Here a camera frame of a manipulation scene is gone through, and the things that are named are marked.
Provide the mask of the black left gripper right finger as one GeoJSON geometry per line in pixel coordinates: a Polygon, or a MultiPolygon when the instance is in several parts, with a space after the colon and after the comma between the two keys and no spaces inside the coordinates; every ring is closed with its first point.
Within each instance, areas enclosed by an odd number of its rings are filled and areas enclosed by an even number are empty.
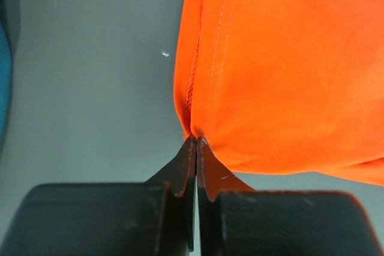
{"type": "Polygon", "coordinates": [[[358,200],[341,191],[263,191],[196,144],[202,255],[382,255],[358,200]]]}

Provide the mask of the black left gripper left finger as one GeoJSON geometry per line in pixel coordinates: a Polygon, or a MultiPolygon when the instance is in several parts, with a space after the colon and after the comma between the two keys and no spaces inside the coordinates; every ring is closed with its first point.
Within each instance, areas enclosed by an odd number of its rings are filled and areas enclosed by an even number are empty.
{"type": "Polygon", "coordinates": [[[2,255],[189,255],[196,140],[144,182],[46,183],[16,210],[2,255]]]}

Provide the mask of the orange t shirt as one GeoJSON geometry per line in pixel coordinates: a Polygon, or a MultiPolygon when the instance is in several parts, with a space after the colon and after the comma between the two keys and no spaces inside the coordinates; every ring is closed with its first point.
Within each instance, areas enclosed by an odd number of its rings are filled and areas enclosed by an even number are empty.
{"type": "Polygon", "coordinates": [[[173,93],[230,170],[383,185],[383,0],[184,0],[173,93]]]}

